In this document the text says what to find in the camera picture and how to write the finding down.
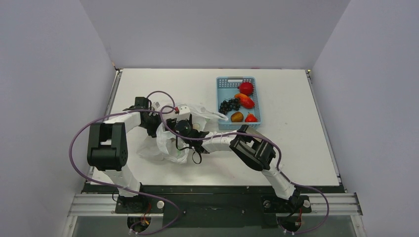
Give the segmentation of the white plastic bag lemon print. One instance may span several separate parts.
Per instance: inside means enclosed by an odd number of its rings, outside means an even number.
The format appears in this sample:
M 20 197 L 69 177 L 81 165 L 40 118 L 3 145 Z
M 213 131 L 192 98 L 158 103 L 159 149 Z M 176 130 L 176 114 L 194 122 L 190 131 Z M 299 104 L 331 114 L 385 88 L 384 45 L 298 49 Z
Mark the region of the white plastic bag lemon print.
M 203 131 L 209 121 L 228 121 L 229 118 L 219 112 L 207 110 L 202 105 L 180 104 L 180 107 L 188 107 L 192 115 L 192 127 L 198 131 Z M 157 128 L 157 137 L 145 138 L 137 148 L 136 154 L 148 160 L 168 160 L 173 163 L 185 164 L 191 148 L 166 130 L 164 125 Z

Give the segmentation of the black fake grape bunch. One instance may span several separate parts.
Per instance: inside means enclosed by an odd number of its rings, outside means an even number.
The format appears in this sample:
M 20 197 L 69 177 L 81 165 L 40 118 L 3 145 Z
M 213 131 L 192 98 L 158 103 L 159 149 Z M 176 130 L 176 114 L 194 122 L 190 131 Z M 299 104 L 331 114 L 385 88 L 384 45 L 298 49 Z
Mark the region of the black fake grape bunch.
M 224 115 L 227 115 L 229 112 L 238 112 L 241 105 L 239 103 L 239 99 L 230 98 L 223 100 L 218 108 L 218 112 Z

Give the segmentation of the small red fake pear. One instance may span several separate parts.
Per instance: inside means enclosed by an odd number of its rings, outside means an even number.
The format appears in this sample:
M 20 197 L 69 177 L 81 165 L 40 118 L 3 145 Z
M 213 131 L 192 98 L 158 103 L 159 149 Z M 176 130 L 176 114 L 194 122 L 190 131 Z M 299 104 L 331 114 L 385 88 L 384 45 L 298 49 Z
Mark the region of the small red fake pear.
M 254 114 L 248 113 L 248 115 L 245 118 L 245 122 L 258 122 L 258 119 L 256 118 L 256 116 Z

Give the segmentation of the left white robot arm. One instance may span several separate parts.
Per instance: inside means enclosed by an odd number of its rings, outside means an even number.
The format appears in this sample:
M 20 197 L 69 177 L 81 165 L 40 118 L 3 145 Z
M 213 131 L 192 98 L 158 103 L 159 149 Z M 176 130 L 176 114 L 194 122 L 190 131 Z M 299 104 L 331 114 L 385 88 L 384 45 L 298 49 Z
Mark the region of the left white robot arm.
M 139 194 L 141 183 L 127 165 L 126 134 L 135 127 L 146 129 L 151 138 L 161 123 L 152 102 L 146 97 L 136 97 L 134 104 L 120 116 L 105 122 L 95 122 L 89 127 L 87 162 L 102 171 L 117 185 L 117 205 L 125 210 L 143 212 L 149 207 L 148 198 Z

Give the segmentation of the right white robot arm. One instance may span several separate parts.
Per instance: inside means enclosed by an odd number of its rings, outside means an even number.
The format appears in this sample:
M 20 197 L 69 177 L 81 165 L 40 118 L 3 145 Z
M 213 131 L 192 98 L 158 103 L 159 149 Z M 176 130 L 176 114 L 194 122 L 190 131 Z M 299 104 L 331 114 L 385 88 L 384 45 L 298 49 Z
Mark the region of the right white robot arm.
M 277 168 L 270 165 L 281 154 L 274 151 L 272 143 L 249 125 L 225 133 L 198 131 L 192 127 L 190 119 L 169 118 L 165 127 L 181 138 L 187 148 L 198 154 L 233 152 L 249 168 L 260 171 L 271 184 L 279 199 L 279 206 L 285 211 L 293 210 L 300 201 L 300 192 L 295 185 Z

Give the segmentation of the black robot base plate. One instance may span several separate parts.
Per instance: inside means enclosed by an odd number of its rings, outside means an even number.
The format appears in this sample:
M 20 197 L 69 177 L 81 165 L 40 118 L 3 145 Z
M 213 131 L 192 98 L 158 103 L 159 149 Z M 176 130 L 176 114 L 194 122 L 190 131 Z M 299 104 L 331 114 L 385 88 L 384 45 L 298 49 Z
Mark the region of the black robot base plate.
M 176 216 L 173 227 L 224 228 L 258 226 L 285 227 L 298 224 L 301 213 L 313 213 L 313 207 L 303 207 L 309 194 L 342 194 L 343 186 L 317 187 L 315 191 L 297 188 L 297 197 L 285 201 L 277 197 L 268 186 L 155 186 L 145 185 L 141 192 L 173 201 L 182 214 L 171 204 L 157 206 L 158 199 L 148 196 L 122 197 L 116 188 L 96 188 L 87 185 L 86 191 L 111 195 L 111 212 L 129 214 L 128 224 L 139 221 L 139 214 L 162 214 L 164 224 Z

